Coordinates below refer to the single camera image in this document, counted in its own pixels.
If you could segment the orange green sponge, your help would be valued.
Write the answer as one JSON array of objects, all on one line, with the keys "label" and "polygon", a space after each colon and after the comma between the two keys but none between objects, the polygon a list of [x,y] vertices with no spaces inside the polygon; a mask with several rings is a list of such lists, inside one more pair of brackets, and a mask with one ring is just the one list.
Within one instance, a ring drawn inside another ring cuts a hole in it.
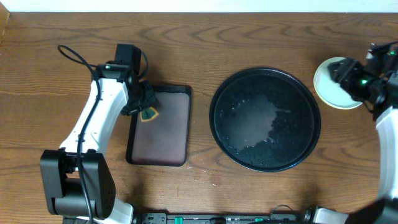
[{"label": "orange green sponge", "polygon": [[139,113],[140,116],[140,121],[145,123],[145,122],[150,122],[154,119],[156,119],[156,117],[158,117],[159,112],[152,106],[142,110]]}]

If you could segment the pale green plate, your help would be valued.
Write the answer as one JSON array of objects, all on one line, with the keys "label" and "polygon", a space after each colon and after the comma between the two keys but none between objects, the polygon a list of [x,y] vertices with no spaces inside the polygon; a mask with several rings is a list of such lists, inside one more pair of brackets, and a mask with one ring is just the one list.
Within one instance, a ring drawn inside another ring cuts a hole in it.
[{"label": "pale green plate", "polygon": [[315,72],[313,85],[317,95],[327,105],[341,110],[351,110],[361,106],[362,102],[354,101],[338,83],[333,82],[328,70],[329,64],[343,59],[344,57],[333,57],[321,63]]}]

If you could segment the yellow plate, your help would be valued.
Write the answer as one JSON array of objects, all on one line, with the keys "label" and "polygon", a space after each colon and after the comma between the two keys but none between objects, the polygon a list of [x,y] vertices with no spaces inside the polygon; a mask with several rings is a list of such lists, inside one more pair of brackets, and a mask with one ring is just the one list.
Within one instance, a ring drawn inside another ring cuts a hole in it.
[{"label": "yellow plate", "polygon": [[354,101],[338,83],[328,77],[317,78],[314,86],[320,99],[333,108],[351,110],[362,105],[361,102]]}]

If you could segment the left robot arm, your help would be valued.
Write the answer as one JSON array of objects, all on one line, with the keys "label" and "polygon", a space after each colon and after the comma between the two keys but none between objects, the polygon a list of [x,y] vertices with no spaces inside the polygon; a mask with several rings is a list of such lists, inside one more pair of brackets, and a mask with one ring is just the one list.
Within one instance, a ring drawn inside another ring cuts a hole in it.
[{"label": "left robot arm", "polygon": [[138,65],[100,64],[92,71],[83,111],[57,150],[45,150],[40,171],[47,209],[80,223],[132,223],[134,207],[116,198],[106,163],[111,134],[120,114],[133,115],[154,103]]}]

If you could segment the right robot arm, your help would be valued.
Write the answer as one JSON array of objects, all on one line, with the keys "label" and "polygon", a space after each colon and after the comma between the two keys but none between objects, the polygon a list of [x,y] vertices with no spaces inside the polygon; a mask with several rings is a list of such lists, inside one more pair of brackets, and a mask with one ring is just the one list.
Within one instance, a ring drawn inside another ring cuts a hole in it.
[{"label": "right robot arm", "polygon": [[364,105],[376,122],[380,143],[377,200],[347,214],[315,207],[301,223],[397,223],[397,42],[371,44],[366,65],[335,57],[317,69],[313,84],[329,106],[353,109]]}]

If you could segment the black rectangular water tray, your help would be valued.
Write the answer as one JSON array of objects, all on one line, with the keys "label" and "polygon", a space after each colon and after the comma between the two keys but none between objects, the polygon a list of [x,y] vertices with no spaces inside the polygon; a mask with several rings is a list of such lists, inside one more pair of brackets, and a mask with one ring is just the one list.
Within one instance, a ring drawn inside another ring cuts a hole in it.
[{"label": "black rectangular water tray", "polygon": [[126,161],[134,165],[184,165],[187,156],[192,89],[188,86],[153,86],[159,113],[143,122],[141,115],[132,116],[126,150]]}]

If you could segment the round black tray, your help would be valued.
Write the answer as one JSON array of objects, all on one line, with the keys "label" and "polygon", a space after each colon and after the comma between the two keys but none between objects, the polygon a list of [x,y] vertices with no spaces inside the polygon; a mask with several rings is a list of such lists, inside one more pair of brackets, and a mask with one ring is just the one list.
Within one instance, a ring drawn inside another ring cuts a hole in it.
[{"label": "round black tray", "polygon": [[270,67],[241,70],[215,91],[211,133],[234,162],[259,172],[295,167],[315,149],[321,115],[311,91],[293,75]]}]

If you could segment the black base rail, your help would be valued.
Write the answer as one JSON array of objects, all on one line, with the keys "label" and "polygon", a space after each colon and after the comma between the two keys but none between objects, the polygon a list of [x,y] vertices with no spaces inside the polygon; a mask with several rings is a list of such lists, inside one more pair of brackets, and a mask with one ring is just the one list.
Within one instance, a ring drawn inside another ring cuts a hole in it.
[{"label": "black base rail", "polygon": [[262,223],[307,223],[299,212],[276,209],[270,213],[173,213],[163,210],[134,211],[132,224],[262,224]]}]

